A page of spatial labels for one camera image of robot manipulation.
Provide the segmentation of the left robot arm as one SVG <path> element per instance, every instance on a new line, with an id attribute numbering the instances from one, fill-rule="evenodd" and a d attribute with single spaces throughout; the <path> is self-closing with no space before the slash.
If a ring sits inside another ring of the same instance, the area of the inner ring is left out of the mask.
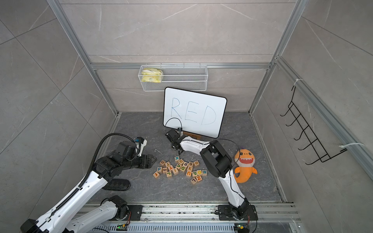
<path id="1" fill-rule="evenodd" d="M 87 233 L 95 226 L 110 219 L 123 220 L 131 217 L 127 202 L 114 195 L 106 198 L 93 211 L 76 218 L 78 211 L 101 189 L 126 191 L 130 182 L 119 179 L 124 170 L 150 169 L 156 158 L 143 155 L 147 140 L 142 137 L 132 139 L 119 134 L 126 140 L 110 154 L 98 158 L 103 143 L 113 134 L 106 135 L 98 144 L 88 171 L 83 179 L 51 210 L 38 219 L 26 220 L 20 230 L 23 233 Z"/>

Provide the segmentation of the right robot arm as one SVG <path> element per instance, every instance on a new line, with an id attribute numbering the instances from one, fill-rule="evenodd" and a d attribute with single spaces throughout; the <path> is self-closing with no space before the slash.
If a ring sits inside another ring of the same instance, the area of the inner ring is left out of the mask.
<path id="1" fill-rule="evenodd" d="M 172 148 L 179 153 L 188 151 L 201 155 L 208 172 L 219 179 L 227 194 L 230 210 L 228 216 L 236 220 L 243 220 L 247 216 L 250 204 L 234 178 L 232 159 L 220 142 L 217 140 L 200 141 L 182 135 L 174 129 L 169 130 L 166 137 Z"/>

